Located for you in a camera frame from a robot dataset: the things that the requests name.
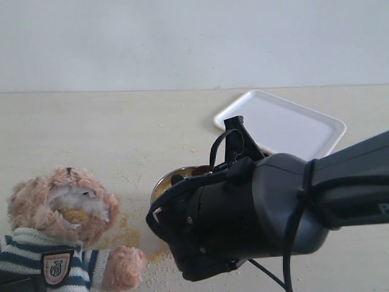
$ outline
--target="white wall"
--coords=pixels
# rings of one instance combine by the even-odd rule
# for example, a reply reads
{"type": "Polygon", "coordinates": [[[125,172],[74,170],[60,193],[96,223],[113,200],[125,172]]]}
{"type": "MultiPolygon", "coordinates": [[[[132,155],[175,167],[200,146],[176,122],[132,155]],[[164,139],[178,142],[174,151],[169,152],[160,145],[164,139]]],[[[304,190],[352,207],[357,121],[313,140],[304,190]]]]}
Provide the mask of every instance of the white wall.
{"type": "Polygon", "coordinates": [[[0,91],[389,83],[389,1],[1,0],[0,91]]]}

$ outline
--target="white tray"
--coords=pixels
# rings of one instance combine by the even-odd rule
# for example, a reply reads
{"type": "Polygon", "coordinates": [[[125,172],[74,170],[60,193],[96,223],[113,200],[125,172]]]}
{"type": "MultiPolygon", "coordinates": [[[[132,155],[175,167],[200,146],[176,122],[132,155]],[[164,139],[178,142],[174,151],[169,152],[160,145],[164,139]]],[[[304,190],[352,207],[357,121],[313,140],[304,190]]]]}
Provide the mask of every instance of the white tray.
{"type": "Polygon", "coordinates": [[[329,155],[346,132],[341,120],[260,90],[245,93],[213,118],[243,116],[244,126],[264,151],[290,153],[306,161],[329,155]]]}

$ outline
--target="plush toy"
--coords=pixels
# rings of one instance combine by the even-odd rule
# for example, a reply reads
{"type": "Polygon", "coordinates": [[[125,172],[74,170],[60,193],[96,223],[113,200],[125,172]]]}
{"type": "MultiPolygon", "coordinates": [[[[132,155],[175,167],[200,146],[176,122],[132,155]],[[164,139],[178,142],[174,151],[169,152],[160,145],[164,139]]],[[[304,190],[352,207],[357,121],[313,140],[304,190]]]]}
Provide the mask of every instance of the plush toy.
{"type": "Polygon", "coordinates": [[[88,249],[112,228],[119,204],[87,171],[58,168],[17,184],[9,199],[12,235],[0,240],[0,274],[41,274],[47,291],[125,291],[147,266],[137,248],[88,249]]]}

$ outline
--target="blue and white striped sweater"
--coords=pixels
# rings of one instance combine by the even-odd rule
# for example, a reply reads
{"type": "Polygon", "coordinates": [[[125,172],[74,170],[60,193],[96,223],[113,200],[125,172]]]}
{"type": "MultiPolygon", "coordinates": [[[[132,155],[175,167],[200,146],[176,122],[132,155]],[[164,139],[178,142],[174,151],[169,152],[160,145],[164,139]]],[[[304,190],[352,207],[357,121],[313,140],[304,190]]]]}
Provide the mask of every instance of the blue and white striped sweater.
{"type": "Polygon", "coordinates": [[[41,274],[41,256],[45,252],[74,250],[71,270],[63,286],[48,288],[55,292],[87,292],[100,289],[109,250],[84,250],[82,242],[59,245],[35,229],[18,228],[13,235],[0,238],[0,273],[10,276],[41,274]]]}

